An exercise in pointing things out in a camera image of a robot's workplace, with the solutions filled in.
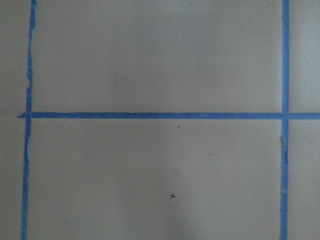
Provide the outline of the brown paper table cover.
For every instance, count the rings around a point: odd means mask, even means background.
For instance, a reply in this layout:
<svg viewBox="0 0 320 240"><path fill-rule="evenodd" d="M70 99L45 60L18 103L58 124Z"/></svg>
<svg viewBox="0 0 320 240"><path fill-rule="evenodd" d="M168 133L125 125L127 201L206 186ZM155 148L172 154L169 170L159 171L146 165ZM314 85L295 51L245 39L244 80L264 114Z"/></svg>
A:
<svg viewBox="0 0 320 240"><path fill-rule="evenodd" d="M317 0L3 0L3 240L317 240Z"/></svg>

